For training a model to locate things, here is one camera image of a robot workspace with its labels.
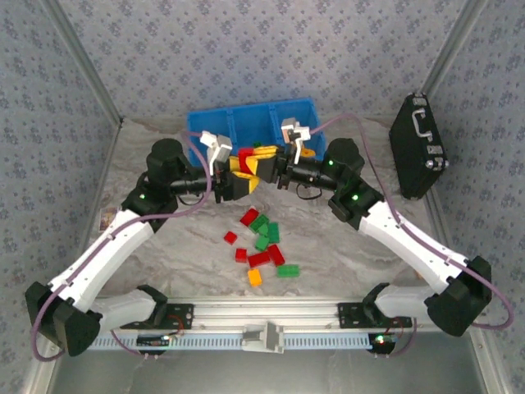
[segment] black box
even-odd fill
[[[401,194],[421,199],[449,166],[425,94],[407,96],[389,136]]]

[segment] green block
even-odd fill
[[[270,243],[270,240],[268,240],[267,236],[260,236],[255,241],[255,249],[257,249],[259,252],[263,252],[268,247],[268,244]]]
[[[262,213],[249,225],[249,228],[253,232],[257,232],[263,224],[268,224],[270,220]]]
[[[289,264],[277,267],[277,277],[298,277],[299,265]]]
[[[268,224],[268,238],[271,244],[278,244],[281,241],[279,236],[279,225],[275,222]]]
[[[264,223],[259,229],[257,229],[257,232],[262,236],[268,236],[268,225]]]

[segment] blue patterned wall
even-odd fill
[[[122,116],[312,96],[394,114],[465,0],[61,0]]]
[[[497,0],[478,18],[432,100],[450,157],[438,192],[459,250],[493,264],[516,307],[499,332],[516,392],[525,392],[525,5]],[[502,322],[504,309],[490,307]]]
[[[39,2],[0,5],[0,392],[31,359],[24,291],[71,264],[113,127]]]

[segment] blue plastic tray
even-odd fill
[[[253,144],[284,145],[281,133],[281,123],[288,117],[294,117],[301,126],[310,129],[320,125],[315,105],[310,98],[276,101],[194,111],[188,114],[188,131],[200,133],[203,130],[213,134],[230,137],[233,144],[232,154],[236,155],[239,148],[253,147]],[[206,158],[207,147],[200,143],[198,137],[190,137]],[[305,146],[315,151],[316,158],[322,160],[326,149],[326,140],[321,131],[312,135]],[[189,152],[189,161],[196,167],[201,167],[193,151]]]

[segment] red lego brick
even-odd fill
[[[250,208],[247,213],[240,219],[240,222],[245,226],[249,226],[259,216],[257,209]]]
[[[239,157],[239,167],[240,167],[241,172],[244,172],[245,174],[249,174],[249,175],[255,175],[249,170],[248,166],[246,165],[246,158],[252,155],[253,155],[253,148],[240,148],[239,149],[237,156]]]
[[[272,259],[276,267],[279,267],[280,265],[285,263],[285,258],[282,257],[281,250],[276,244],[268,246],[268,254],[270,255],[270,258]]]
[[[230,245],[233,245],[233,243],[237,240],[237,234],[234,232],[228,231],[226,235],[224,236],[224,241],[228,242]]]
[[[270,261],[272,261],[272,259],[270,259],[270,254],[268,252],[262,252],[248,256],[248,264],[250,268],[258,267],[259,265],[269,263]]]
[[[237,249],[235,251],[235,261],[237,263],[246,263],[248,261],[248,251],[246,249]]]

